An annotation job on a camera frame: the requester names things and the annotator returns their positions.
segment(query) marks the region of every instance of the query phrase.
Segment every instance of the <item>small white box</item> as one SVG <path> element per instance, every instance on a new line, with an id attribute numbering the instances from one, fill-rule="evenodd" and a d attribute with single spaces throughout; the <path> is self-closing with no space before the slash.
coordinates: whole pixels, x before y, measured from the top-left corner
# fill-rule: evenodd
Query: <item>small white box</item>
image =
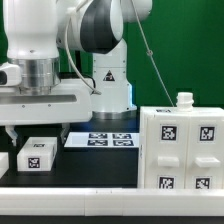
<path id="1" fill-rule="evenodd" d="M 0 179 L 9 169 L 9 156 L 6 152 L 0 153 Z"/>
<path id="2" fill-rule="evenodd" d="M 17 155 L 18 171 L 50 171 L 57 153 L 57 138 L 31 137 Z"/>

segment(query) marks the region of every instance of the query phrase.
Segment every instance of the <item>green backdrop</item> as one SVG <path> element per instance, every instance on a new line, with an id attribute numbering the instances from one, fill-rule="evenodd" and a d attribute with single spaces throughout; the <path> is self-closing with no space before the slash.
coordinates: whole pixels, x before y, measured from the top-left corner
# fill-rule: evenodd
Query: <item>green backdrop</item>
<path id="1" fill-rule="evenodd" d="M 0 63 L 6 61 L 7 40 L 0 0 Z M 179 91 L 194 93 L 196 106 L 224 107 L 224 0 L 154 0 L 144 21 L 150 48 L 171 98 Z M 137 24 L 125 25 L 128 43 L 128 80 L 138 106 L 169 101 L 146 56 Z M 62 70 L 68 70 L 63 51 Z M 91 74 L 91 55 L 82 53 L 84 72 Z"/>

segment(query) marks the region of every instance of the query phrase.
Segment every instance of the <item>cable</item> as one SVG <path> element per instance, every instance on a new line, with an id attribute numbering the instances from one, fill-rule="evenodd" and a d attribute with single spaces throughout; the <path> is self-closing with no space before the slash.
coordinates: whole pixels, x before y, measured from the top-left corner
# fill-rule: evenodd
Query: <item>cable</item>
<path id="1" fill-rule="evenodd" d="M 159 69 L 157 68 L 156 63 L 155 63 L 155 61 L 154 61 L 154 58 L 153 58 L 153 52 L 150 50 L 149 45 L 148 45 L 148 42 L 147 42 L 147 40 L 146 40 L 146 36 L 145 36 L 144 31 L 143 31 L 142 25 L 141 25 L 141 23 L 140 23 L 140 19 L 139 19 L 139 16 L 138 16 L 138 12 L 137 12 L 137 9 L 136 9 L 134 0 L 131 0 L 131 1 L 132 1 L 132 4 L 133 4 L 133 7 L 134 7 L 135 15 L 136 15 L 136 18 L 137 18 L 137 22 L 138 22 L 139 29 L 140 29 L 141 34 L 142 34 L 142 38 L 143 38 L 143 40 L 144 40 L 144 43 L 145 43 L 145 46 L 146 46 L 146 49 L 147 49 L 147 55 L 150 57 L 150 59 L 151 59 L 151 61 L 152 61 L 152 65 L 153 65 L 153 67 L 154 67 L 154 69 L 155 69 L 155 71 L 156 71 L 156 74 L 157 74 L 157 76 L 158 76 L 158 78 L 159 78 L 159 81 L 160 81 L 160 83 L 161 83 L 161 85 L 162 85 L 162 87 L 163 87 L 163 89 L 164 89 L 164 91 L 165 91 L 165 93 L 166 93 L 166 95 L 167 95 L 167 98 L 169 99 L 169 101 L 170 101 L 172 107 L 174 107 L 174 104 L 173 104 L 173 102 L 172 102 L 172 100 L 171 100 L 171 97 L 170 97 L 170 95 L 169 95 L 169 93 L 168 93 L 168 91 L 167 91 L 167 89 L 166 89 L 166 86 L 165 86 L 165 84 L 164 84 L 164 82 L 163 82 L 163 80 L 162 80 L 162 77 L 161 77 L 161 75 L 160 75 Z"/>
<path id="2" fill-rule="evenodd" d="M 88 2 L 88 0 L 84 0 L 82 1 L 78 6 L 77 8 L 75 8 L 74 10 L 77 12 L 78 10 L 81 9 L 81 7 L 83 7 L 86 3 Z M 68 19 L 68 22 L 67 22 L 67 25 L 66 25 L 66 28 L 65 28 L 65 50 L 66 50 L 66 53 L 67 53 L 67 56 L 68 56 L 68 59 L 69 59 L 69 62 L 72 66 L 72 68 L 74 69 L 74 71 L 76 72 L 77 76 L 90 88 L 93 90 L 93 93 L 94 94 L 98 94 L 98 95 L 101 95 L 101 92 L 99 92 L 98 90 L 96 90 L 95 88 L 93 88 L 86 80 L 85 78 L 82 76 L 82 74 L 79 72 L 79 70 L 76 68 L 76 65 L 75 63 L 73 62 L 73 59 L 72 59 L 72 56 L 70 54 L 70 51 L 69 51 L 69 47 L 68 47 L 68 27 L 69 27 L 69 24 L 71 22 L 71 17 L 72 17 L 72 12 L 70 13 L 69 15 L 69 19 Z"/>

